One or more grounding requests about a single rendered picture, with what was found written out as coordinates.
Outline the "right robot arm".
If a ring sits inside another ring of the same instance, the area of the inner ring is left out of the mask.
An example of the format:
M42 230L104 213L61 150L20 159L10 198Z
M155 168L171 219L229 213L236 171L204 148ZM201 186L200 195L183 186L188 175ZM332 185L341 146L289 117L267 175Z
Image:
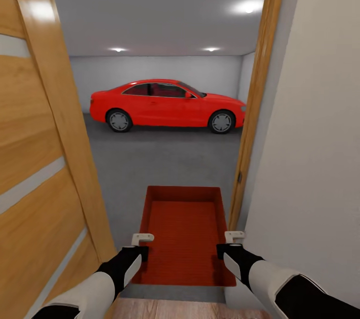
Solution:
M274 319L360 319L360 309L336 299L309 276L272 264L234 244L243 231L225 231L217 258L246 285Z

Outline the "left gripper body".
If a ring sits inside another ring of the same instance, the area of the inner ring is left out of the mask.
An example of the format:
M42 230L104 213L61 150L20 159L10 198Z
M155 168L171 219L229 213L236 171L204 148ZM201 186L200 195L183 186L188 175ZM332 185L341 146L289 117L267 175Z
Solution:
M149 255L149 247L148 246L140 246L140 247L137 246L136 249L141 254L141 261L147 262L148 255Z

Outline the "storage box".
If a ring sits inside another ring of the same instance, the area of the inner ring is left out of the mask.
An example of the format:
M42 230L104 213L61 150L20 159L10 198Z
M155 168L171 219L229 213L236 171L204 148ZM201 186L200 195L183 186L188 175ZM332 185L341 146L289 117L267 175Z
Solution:
M152 234L148 260L130 281L139 285L236 287L236 276L217 258L226 244L220 187L149 185L140 234Z

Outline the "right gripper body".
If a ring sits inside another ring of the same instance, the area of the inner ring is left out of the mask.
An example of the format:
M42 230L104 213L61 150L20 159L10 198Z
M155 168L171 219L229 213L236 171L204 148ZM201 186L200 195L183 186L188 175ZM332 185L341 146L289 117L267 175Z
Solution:
M218 244L217 247L217 258L220 259L224 259L224 253L227 250L229 244Z

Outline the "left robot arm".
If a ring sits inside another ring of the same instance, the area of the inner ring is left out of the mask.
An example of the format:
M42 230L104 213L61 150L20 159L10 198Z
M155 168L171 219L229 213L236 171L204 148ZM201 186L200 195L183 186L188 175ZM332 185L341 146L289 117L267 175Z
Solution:
M151 233L135 233L131 246L124 246L114 258L104 262L83 282L58 295L31 319L103 319L114 300L148 261L149 247L140 242L153 242Z

